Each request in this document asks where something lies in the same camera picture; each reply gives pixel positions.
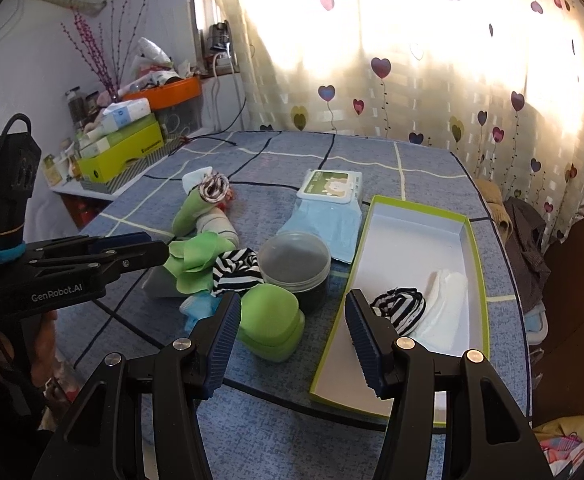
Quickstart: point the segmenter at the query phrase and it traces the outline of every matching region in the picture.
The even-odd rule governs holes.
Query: green fabric
[[[201,198],[198,187],[195,187],[183,202],[179,212],[176,213],[172,222],[172,232],[175,236],[185,236],[196,227],[197,218],[210,211],[213,207],[214,204]]]
[[[258,344],[277,346],[294,332],[300,312],[298,300],[290,291],[260,283],[241,300],[239,332]]]
[[[231,241],[208,231],[189,240],[170,244],[170,256],[163,264],[176,278],[176,289],[181,294],[212,290],[212,265],[216,257],[233,251]]]
[[[262,359],[268,361],[273,361],[275,363],[281,363],[288,359],[296,350],[301,337],[303,336],[303,330],[306,327],[306,317],[299,310],[298,322],[294,326],[294,330],[283,343],[278,346],[266,346],[256,341],[252,341],[245,334],[242,335],[239,330],[239,340],[247,347],[247,349],[255,355],[258,355]]]

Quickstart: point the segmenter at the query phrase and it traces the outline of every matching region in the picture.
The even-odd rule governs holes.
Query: green box
[[[163,147],[163,136],[157,121],[122,140],[116,146],[91,158],[80,158],[83,178],[91,182],[107,182],[125,171],[140,158]]]

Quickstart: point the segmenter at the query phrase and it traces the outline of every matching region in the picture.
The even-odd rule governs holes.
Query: heart-patterned curtain
[[[253,129],[454,152],[534,205],[544,245],[584,215],[580,0],[216,0]]]

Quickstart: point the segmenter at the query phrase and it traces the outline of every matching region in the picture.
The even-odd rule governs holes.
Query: blue tablecloth
[[[258,250],[288,219],[308,169],[361,171],[364,208],[375,194],[449,209],[472,221],[488,296],[490,360],[530,416],[530,366],[522,311],[488,209],[453,153],[405,142],[301,132],[235,132],[194,139],[152,168],[83,231],[112,235],[145,230],[172,238],[185,199],[184,173],[213,166],[236,192],[228,217],[243,247]],[[224,386],[198,410],[208,460],[217,480],[371,478],[383,442],[383,420],[313,402],[309,388],[344,293],[350,266],[333,262],[326,304],[307,317],[294,355],[283,364],[234,345]],[[59,311],[57,345],[85,379],[112,351],[128,358],[155,353],[182,335],[178,299],[153,300],[125,274],[101,301]],[[150,399],[144,437],[152,440]],[[432,440],[428,478],[440,478],[445,436]]]

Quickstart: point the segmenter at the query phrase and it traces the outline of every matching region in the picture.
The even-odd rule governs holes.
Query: metal screw
[[[483,361],[483,354],[478,350],[470,350],[467,353],[467,358],[470,359],[473,363],[480,363]]]
[[[410,350],[411,348],[414,348],[414,339],[409,337],[400,337],[396,340],[396,345],[399,348],[403,348],[403,350]]]
[[[117,354],[116,352],[107,354],[103,362],[108,366],[118,365],[121,362],[121,354]]]
[[[172,343],[172,346],[177,350],[187,350],[192,346],[192,341],[190,341],[187,337],[179,337],[177,340]]]

